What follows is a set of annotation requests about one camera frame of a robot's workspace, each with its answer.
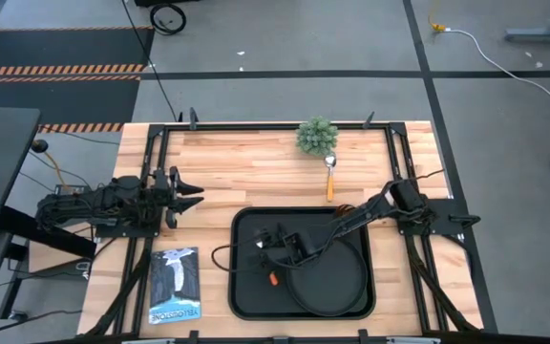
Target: orange striped tape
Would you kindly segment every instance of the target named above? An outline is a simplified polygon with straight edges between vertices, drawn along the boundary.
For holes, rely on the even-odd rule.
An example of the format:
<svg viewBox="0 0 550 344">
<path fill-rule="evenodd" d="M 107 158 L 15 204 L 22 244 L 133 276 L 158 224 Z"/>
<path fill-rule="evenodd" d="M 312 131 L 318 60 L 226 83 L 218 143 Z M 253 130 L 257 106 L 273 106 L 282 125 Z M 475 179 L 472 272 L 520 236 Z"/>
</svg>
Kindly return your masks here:
<svg viewBox="0 0 550 344">
<path fill-rule="evenodd" d="M 151 25 L 136 26 L 137 29 L 153 30 Z M 86 27 L 86 28 L 0 28 L 0 32 L 26 32 L 26 31 L 87 31 L 87 30 L 132 30 L 133 27 Z"/>
<path fill-rule="evenodd" d="M 1 67 L 0 75 L 60 75 L 90 73 L 138 73 L 142 64 L 70 65 L 70 66 L 10 66 Z"/>
<path fill-rule="evenodd" d="M 93 81 L 93 80 L 141 80 L 141 77 L 136 75 L 0 77 L 0 82 L 55 82 L 55 81 Z"/>
<path fill-rule="evenodd" d="M 114 133 L 122 130 L 124 123 L 62 123 L 40 124 L 38 133 Z"/>
</svg>

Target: yellow plug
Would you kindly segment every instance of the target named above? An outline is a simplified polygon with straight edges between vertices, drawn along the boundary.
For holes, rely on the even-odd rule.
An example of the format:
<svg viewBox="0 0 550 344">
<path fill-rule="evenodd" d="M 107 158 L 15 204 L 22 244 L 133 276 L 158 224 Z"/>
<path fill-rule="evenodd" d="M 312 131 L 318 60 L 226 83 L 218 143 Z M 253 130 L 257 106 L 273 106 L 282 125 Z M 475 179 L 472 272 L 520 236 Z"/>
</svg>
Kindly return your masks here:
<svg viewBox="0 0 550 344">
<path fill-rule="evenodd" d="M 430 26 L 432 26 L 432 29 L 436 32 L 444 32 L 447 27 L 440 24 L 430 23 Z"/>
</svg>

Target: orange object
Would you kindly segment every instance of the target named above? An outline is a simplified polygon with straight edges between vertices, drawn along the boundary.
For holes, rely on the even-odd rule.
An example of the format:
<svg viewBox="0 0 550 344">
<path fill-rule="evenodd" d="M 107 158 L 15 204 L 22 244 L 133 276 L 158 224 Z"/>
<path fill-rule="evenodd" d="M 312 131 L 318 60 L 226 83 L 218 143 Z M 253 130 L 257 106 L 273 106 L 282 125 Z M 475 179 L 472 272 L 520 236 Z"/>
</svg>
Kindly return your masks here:
<svg viewBox="0 0 550 344">
<path fill-rule="evenodd" d="M 271 281 L 271 286 L 273 287 L 279 284 L 279 280 L 277 279 L 277 275 L 275 274 L 275 271 L 271 271 L 271 273 L 268 274 L 268 279 Z"/>
<path fill-rule="evenodd" d="M 328 186 L 327 186 L 328 192 L 327 192 L 327 200 L 329 202 L 332 202 L 332 198 L 334 197 L 334 179 L 332 178 L 332 175 L 328 176 Z"/>
</svg>

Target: black cable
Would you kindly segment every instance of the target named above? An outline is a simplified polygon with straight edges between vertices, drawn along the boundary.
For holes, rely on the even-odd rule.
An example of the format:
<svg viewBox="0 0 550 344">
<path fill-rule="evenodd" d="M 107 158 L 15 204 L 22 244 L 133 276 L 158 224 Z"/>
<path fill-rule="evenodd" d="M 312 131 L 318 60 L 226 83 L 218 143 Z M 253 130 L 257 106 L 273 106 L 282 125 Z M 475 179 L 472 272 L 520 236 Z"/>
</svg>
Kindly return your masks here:
<svg viewBox="0 0 550 344">
<path fill-rule="evenodd" d="M 13 327 L 16 327 L 16 326 L 24 325 L 28 322 L 39 320 L 39 319 L 44 318 L 44 317 L 49 316 L 49 315 L 54 315 L 54 314 L 78 314 L 78 313 L 81 313 L 81 312 L 82 312 L 82 310 L 79 310 L 79 311 L 52 311 L 52 312 L 47 312 L 47 313 L 44 313 L 44 314 L 41 314 L 41 315 L 30 317 L 27 320 L 22 321 L 22 322 L 17 322 L 17 323 L 14 323 L 14 324 L 9 324 L 9 325 L 6 325 L 6 326 L 2 326 L 2 327 L 0 327 L 0 331 L 4 331 L 4 330 L 7 330 L 7 329 L 11 329 Z"/>
<path fill-rule="evenodd" d="M 92 226 L 87 226 L 87 227 L 84 227 L 84 228 L 82 228 L 82 229 L 78 229 L 78 230 L 76 230 L 76 231 L 73 231 L 72 234 L 81 233 L 81 232 L 83 232 L 84 230 L 91 229 L 91 228 L 92 228 Z"/>
<path fill-rule="evenodd" d="M 162 20 L 158 20 L 157 22 L 157 18 L 156 18 L 157 12 L 162 9 L 171 9 L 175 11 L 177 14 L 179 14 L 181 17 L 181 24 L 175 29 L 169 29 L 166 26 L 168 24 L 171 24 L 173 20 L 170 20 L 168 23 L 163 23 Z M 162 35 L 173 35 L 178 32 L 181 32 L 183 28 L 186 27 L 186 14 L 179 7 L 173 4 L 158 4 L 158 5 L 155 5 L 150 10 L 150 22 L 152 23 L 152 26 L 154 27 L 156 32 Z"/>
<path fill-rule="evenodd" d="M 103 250 L 104 250 L 106 247 L 108 247 L 109 245 L 111 245 L 116 239 L 117 239 L 117 238 L 112 238 L 112 240 L 110 240 L 107 244 L 103 245 L 103 247 L 102 247 L 99 251 L 97 251 L 97 252 L 95 253 L 95 257 L 93 257 L 93 263 L 94 263 L 95 260 L 96 260 L 96 256 L 98 256 L 99 253 L 103 252 Z"/>
<path fill-rule="evenodd" d="M 51 277 L 56 277 L 56 276 L 60 276 L 60 275 L 78 276 L 78 277 L 82 276 L 81 274 L 73 274 L 73 273 L 67 273 L 67 272 L 58 272 L 58 273 L 48 275 L 48 276 L 33 274 L 32 276 L 23 278 L 23 281 L 28 280 L 28 279 L 33 279 L 33 278 L 51 278 Z M 14 281 L 9 281 L 9 282 L 6 282 L 6 283 L 0 283 L 0 287 L 6 286 L 6 285 L 12 284 L 12 283 L 14 283 Z"/>
<path fill-rule="evenodd" d="M 126 12 L 126 16 L 129 18 L 129 22 L 133 27 L 133 32 L 135 32 L 135 36 L 137 37 L 137 42 L 139 42 L 139 45 L 141 46 L 141 50 L 143 51 L 143 54 L 145 55 L 148 62 L 150 63 L 150 67 L 152 67 L 152 72 L 154 72 L 154 77 L 157 79 L 157 82 L 159 83 L 159 87 L 160 87 L 160 90 L 162 91 L 162 95 L 164 96 L 164 99 L 166 100 L 167 105 L 169 106 L 169 110 L 171 110 L 171 115 L 173 116 L 173 120 L 177 121 L 178 117 L 176 116 L 176 112 L 173 110 L 173 105 L 171 105 L 171 101 L 169 101 L 169 97 L 167 96 L 167 93 L 164 92 L 164 87 L 162 87 L 162 82 L 160 82 L 159 72 L 157 72 L 156 66 L 152 62 L 152 59 L 150 59 L 150 53 L 147 51 L 147 49 L 143 45 L 143 42 L 141 41 L 138 28 L 135 26 L 135 23 L 133 22 L 133 18 L 131 18 L 131 13 L 129 13 L 129 8 L 126 6 L 126 3 L 124 2 L 124 0 L 120 0 L 120 2 L 122 3 L 122 6 L 124 7 L 124 11 Z"/>
<path fill-rule="evenodd" d="M 39 158 L 38 156 L 36 156 L 33 152 L 29 152 L 29 154 L 31 154 L 34 158 L 38 159 L 41 163 L 43 163 L 43 164 L 45 164 L 46 166 L 50 167 L 50 169 L 56 170 L 56 168 L 54 168 L 53 166 L 50 166 L 47 162 L 41 160 L 41 158 Z M 80 177 L 80 176 L 78 176 L 78 175 L 76 175 L 75 173 L 72 173 L 72 172 L 70 172 L 70 171 L 66 171 L 66 170 L 64 170 L 64 169 L 62 169 L 62 168 L 59 168 L 59 170 L 60 170 L 61 172 L 63 172 L 63 173 L 67 173 L 67 174 L 70 175 L 70 176 L 74 176 L 74 177 L 80 179 L 81 181 L 83 181 L 83 182 L 86 184 L 86 186 L 88 186 L 88 189 L 89 189 L 89 190 L 92 190 L 91 185 L 88 184 L 88 182 L 86 182 L 86 180 L 85 180 L 84 178 L 82 178 L 82 177 Z"/>
<path fill-rule="evenodd" d="M 261 264 L 258 264 L 255 267 L 247 268 L 247 269 L 229 269 L 229 268 L 225 268 L 222 265 L 220 265 L 220 263 L 218 263 L 218 261 L 216 261 L 216 252 L 218 252 L 221 249 L 225 249 L 225 248 L 233 248 L 233 247 L 245 245 L 245 244 L 254 242 L 258 238 L 260 238 L 260 235 L 255 235 L 252 238 L 244 240 L 244 241 L 242 241 L 240 243 L 237 243 L 237 244 L 232 244 L 232 245 L 229 244 L 229 245 L 222 245 L 220 247 L 216 247 L 216 248 L 214 248 L 214 250 L 211 251 L 211 261 L 214 263 L 214 265 L 216 267 L 218 267 L 218 269 L 221 269 L 221 270 L 224 270 L 224 271 L 230 272 L 230 273 L 254 271 L 257 268 L 259 268 L 261 266 Z"/>
<path fill-rule="evenodd" d="M 48 191 L 54 193 L 54 189 L 51 189 L 51 188 L 47 187 L 46 185 L 44 185 L 42 182 L 38 181 L 37 179 L 35 179 L 35 178 L 31 177 L 31 176 L 28 176 L 28 175 L 26 175 L 26 174 L 24 174 L 24 173 L 22 173 L 22 172 L 18 172 L 18 174 L 21 175 L 21 176 L 23 176 L 23 177 L 25 177 L 25 178 L 28 178 L 28 179 L 34 181 L 35 183 L 39 184 L 40 186 L 42 186 L 42 187 L 45 188 L 46 190 L 48 190 Z"/>
<path fill-rule="evenodd" d="M 424 175 L 424 176 L 419 176 L 419 177 L 415 177 L 415 178 L 410 178 L 410 180 L 420 180 L 422 178 L 430 178 L 431 176 L 435 175 L 435 174 L 438 174 L 438 173 L 442 173 L 442 172 L 445 172 L 445 169 L 439 169 L 438 171 L 434 171 L 434 172 L 431 172 L 431 173 L 428 173 L 427 175 Z"/>
<path fill-rule="evenodd" d="M 28 272 L 28 271 L 23 271 L 23 270 L 20 270 L 20 269 L 13 269 L 11 267 L 11 259 L 8 259 L 8 271 L 20 272 L 20 273 L 28 274 L 28 275 L 31 276 L 31 277 L 22 278 L 23 280 L 34 278 L 34 276 L 41 277 L 40 275 L 35 274 L 35 273 L 31 273 L 31 272 Z M 58 272 L 57 274 L 54 274 L 53 276 L 58 276 L 58 275 L 67 275 L 67 276 L 73 276 L 73 277 L 81 276 L 81 274 L 79 274 L 79 273 L 69 273 L 69 272 Z"/>
<path fill-rule="evenodd" d="M 120 146 L 120 143 L 116 143 L 116 142 L 104 141 L 104 140 L 87 139 L 87 138 L 82 138 L 82 137 L 79 136 L 79 135 L 72 134 L 72 133 L 62 132 L 62 131 L 57 130 L 57 129 L 52 129 L 52 128 L 49 128 L 49 127 L 45 127 L 45 128 L 44 128 L 44 132 L 45 132 L 45 133 L 49 133 L 49 132 L 51 132 L 51 131 L 54 131 L 54 132 L 59 133 L 59 134 L 69 135 L 69 136 L 74 137 L 74 138 L 78 138 L 78 139 L 81 139 L 81 140 L 86 140 L 86 141 L 90 141 L 90 142 L 94 142 L 94 143 L 105 143 L 105 144 L 112 144 L 112 145 Z"/>
</svg>

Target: black plastic tray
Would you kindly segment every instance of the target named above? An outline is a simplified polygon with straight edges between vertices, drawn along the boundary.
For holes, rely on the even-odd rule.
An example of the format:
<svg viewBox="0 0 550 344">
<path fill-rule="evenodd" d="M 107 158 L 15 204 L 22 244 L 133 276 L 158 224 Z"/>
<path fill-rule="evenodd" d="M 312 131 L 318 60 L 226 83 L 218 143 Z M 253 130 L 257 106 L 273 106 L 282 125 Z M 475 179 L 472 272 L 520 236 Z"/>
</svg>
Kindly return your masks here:
<svg viewBox="0 0 550 344">
<path fill-rule="evenodd" d="M 283 226 L 311 226 L 325 224 L 334 218 L 335 207 L 248 207 L 233 219 L 231 244 L 251 240 L 261 228 L 271 228 L 277 223 Z M 279 285 L 273 287 L 268 279 L 269 271 L 230 273 L 228 277 L 228 304 L 237 316 L 244 320 L 357 320 L 368 316 L 374 309 L 376 295 L 372 278 L 370 240 L 364 226 L 344 237 L 362 254 L 367 267 L 368 280 L 357 305 L 343 315 L 323 317 L 307 312 L 299 306 L 287 289 L 286 277 L 278 275 Z M 256 262 L 247 257 L 255 256 L 258 248 L 252 244 L 232 247 L 230 267 L 248 269 Z"/>
</svg>

